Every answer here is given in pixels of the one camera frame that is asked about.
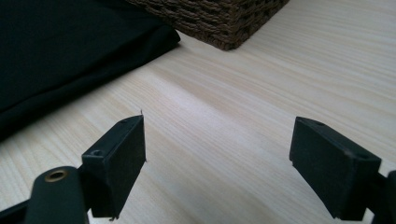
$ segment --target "woven wicker texture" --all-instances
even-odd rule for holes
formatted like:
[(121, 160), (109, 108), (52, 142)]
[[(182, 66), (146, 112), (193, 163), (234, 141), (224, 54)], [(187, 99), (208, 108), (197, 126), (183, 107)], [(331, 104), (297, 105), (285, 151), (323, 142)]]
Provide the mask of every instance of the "woven wicker texture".
[(289, 0), (127, 0), (186, 35), (219, 49), (236, 49)]

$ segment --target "black fabric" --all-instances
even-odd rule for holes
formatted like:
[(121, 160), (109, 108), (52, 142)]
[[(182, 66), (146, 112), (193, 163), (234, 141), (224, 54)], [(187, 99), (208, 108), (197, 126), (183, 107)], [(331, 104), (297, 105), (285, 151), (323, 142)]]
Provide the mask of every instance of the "black fabric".
[(178, 41), (173, 28), (122, 0), (1, 0), (0, 140)]

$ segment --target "wood grain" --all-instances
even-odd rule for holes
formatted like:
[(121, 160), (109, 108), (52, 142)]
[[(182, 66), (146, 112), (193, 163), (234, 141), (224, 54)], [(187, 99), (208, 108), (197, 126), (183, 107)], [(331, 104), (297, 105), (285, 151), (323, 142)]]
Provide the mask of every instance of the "wood grain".
[(231, 52), (181, 38), (0, 143), (0, 210), (140, 110), (148, 162), (117, 223), (348, 223), (291, 166), (296, 116), (374, 152), (381, 174), (396, 168), (395, 1), (292, 0)]

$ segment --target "tabletop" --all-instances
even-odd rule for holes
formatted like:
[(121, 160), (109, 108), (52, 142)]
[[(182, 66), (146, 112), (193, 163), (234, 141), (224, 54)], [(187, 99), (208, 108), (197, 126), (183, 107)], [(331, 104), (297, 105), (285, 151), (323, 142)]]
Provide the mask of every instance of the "tabletop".
[(349, 223), (289, 161), (297, 116), (382, 158), (382, 175), (396, 169), (396, 1), (290, 0), (229, 52), (180, 36), (1, 142), (0, 210), (141, 111), (148, 161), (114, 223)]

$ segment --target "wooden table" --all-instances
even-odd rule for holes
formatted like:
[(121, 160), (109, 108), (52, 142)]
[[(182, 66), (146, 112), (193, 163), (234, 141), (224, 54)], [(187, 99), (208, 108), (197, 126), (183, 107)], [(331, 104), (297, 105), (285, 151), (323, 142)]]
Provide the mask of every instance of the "wooden table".
[(396, 1), (291, 0), (231, 52), (181, 38), (0, 143), (0, 210), (140, 110), (148, 162), (115, 223), (343, 223), (291, 166), (296, 116), (396, 169)]

